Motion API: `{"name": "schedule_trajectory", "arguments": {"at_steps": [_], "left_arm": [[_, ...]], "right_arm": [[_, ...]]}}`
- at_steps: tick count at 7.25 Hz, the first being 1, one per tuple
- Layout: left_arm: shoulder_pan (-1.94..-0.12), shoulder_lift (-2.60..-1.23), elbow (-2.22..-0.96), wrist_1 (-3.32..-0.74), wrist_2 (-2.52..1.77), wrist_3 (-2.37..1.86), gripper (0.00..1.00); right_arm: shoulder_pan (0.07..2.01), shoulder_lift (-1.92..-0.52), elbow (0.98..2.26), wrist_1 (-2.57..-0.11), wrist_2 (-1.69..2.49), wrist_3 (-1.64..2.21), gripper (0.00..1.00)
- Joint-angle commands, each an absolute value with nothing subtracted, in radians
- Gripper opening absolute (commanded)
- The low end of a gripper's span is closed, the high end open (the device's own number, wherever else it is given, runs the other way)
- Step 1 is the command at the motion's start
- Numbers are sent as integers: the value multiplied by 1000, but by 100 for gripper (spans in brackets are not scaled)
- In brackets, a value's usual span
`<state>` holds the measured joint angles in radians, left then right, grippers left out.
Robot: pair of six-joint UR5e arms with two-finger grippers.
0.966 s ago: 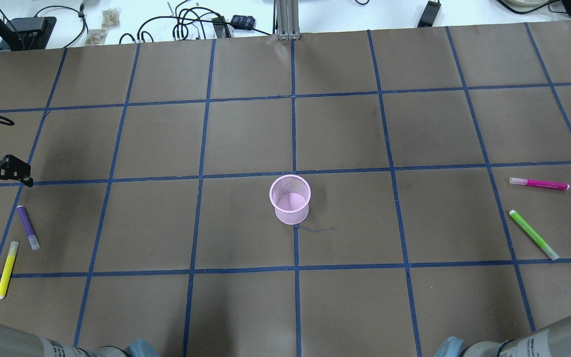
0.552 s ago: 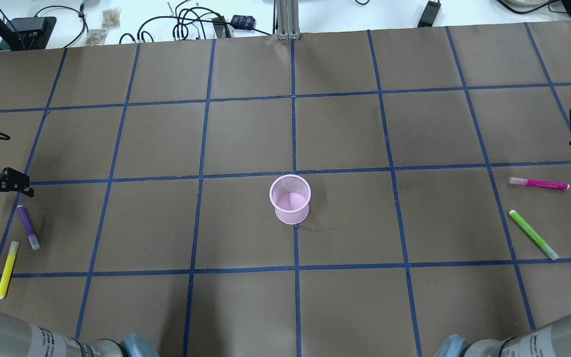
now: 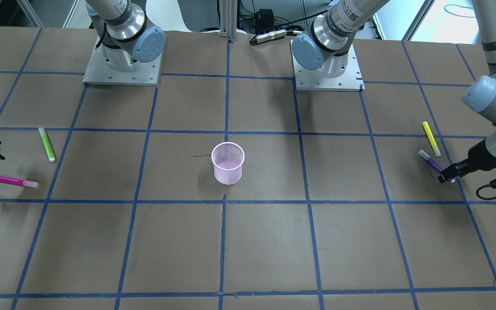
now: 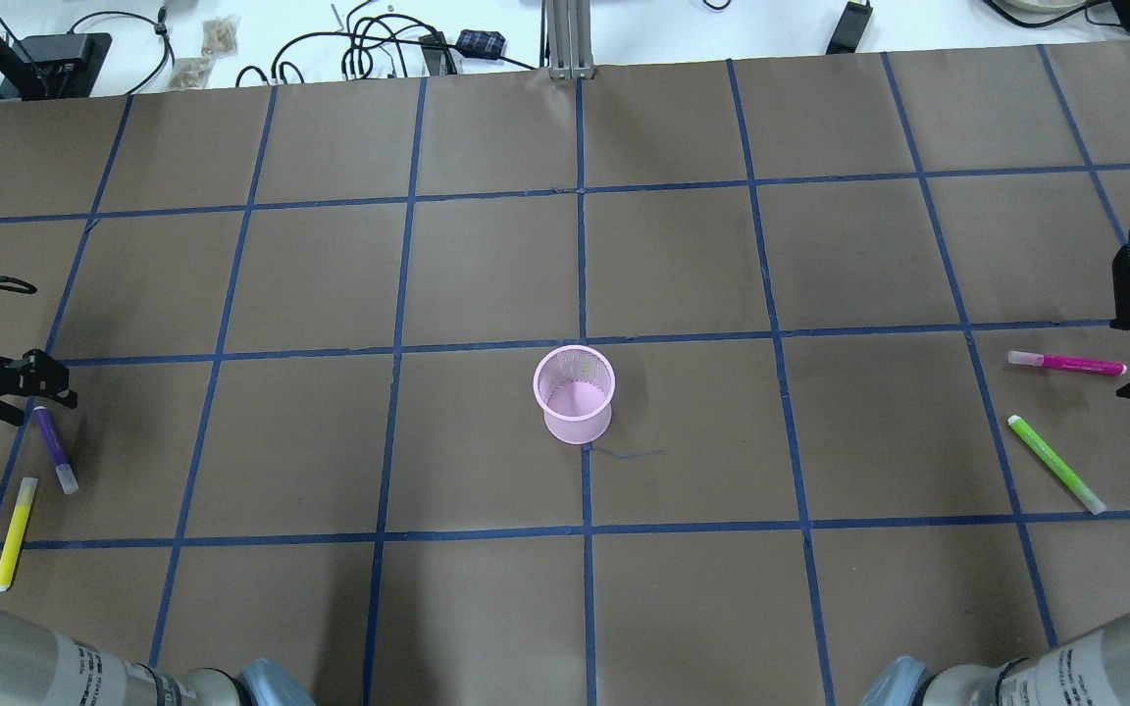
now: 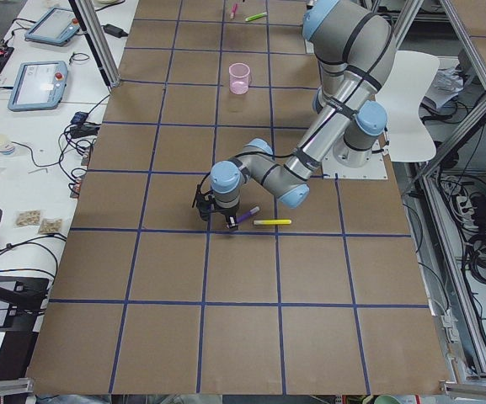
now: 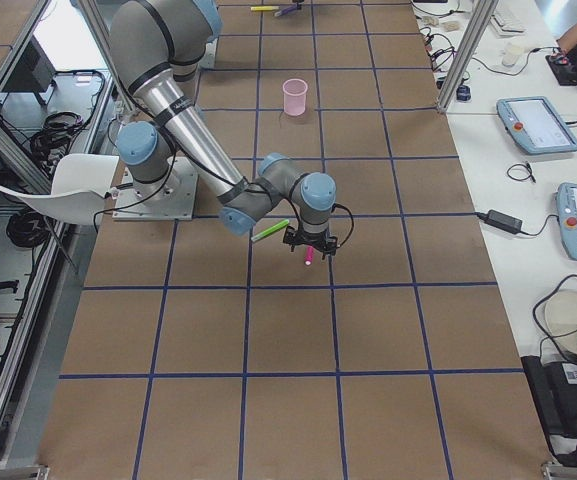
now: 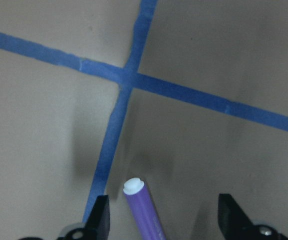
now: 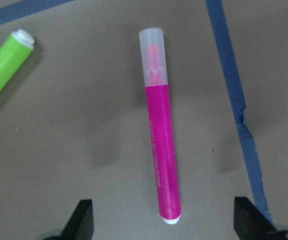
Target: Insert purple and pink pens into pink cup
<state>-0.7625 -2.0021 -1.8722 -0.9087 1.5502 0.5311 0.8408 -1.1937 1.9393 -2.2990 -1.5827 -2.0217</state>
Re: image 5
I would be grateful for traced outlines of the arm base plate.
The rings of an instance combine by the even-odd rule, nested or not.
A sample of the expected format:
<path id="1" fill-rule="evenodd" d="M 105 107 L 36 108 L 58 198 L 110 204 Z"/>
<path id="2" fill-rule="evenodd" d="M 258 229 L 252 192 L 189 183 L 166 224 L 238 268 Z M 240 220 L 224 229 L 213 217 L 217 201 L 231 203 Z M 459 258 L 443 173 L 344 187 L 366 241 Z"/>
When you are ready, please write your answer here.
<path id="1" fill-rule="evenodd" d="M 323 176 L 330 179 L 387 180 L 387 169 L 378 141 L 366 151 L 355 151 L 340 142 L 323 159 L 322 171 Z"/>

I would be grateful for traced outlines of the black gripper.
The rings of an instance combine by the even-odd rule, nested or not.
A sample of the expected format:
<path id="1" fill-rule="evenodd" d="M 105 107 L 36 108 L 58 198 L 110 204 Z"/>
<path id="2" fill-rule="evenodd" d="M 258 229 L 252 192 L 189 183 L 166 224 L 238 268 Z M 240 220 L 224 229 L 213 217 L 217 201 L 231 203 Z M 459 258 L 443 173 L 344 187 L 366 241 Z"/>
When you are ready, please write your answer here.
<path id="1" fill-rule="evenodd" d="M 203 221 L 208 221 L 213 213 L 220 214 L 226 221 L 226 227 L 230 231 L 236 231 L 239 227 L 237 213 L 239 209 L 239 198 L 230 202 L 216 199 L 212 190 L 202 193 L 201 187 L 196 186 L 195 197 L 192 207 L 196 208 Z"/>

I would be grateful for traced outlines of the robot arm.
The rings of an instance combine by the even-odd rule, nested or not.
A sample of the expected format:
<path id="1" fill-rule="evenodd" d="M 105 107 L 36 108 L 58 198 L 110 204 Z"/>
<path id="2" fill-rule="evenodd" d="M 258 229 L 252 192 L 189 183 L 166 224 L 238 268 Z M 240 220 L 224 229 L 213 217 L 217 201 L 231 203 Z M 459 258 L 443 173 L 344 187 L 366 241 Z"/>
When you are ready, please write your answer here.
<path id="1" fill-rule="evenodd" d="M 217 213 L 228 228 L 238 228 L 240 189 L 250 179 L 296 208 L 309 193 L 308 179 L 331 149 L 346 147 L 348 156 L 339 162 L 359 167 L 385 129 L 387 114 L 372 97 L 395 60 L 396 38 L 389 23 L 351 1 L 318 1 L 304 14 L 302 35 L 312 43 L 321 72 L 314 100 L 318 117 L 283 163 L 259 138 L 217 162 L 206 178 L 209 191 L 195 192 L 193 206 L 203 221 Z"/>

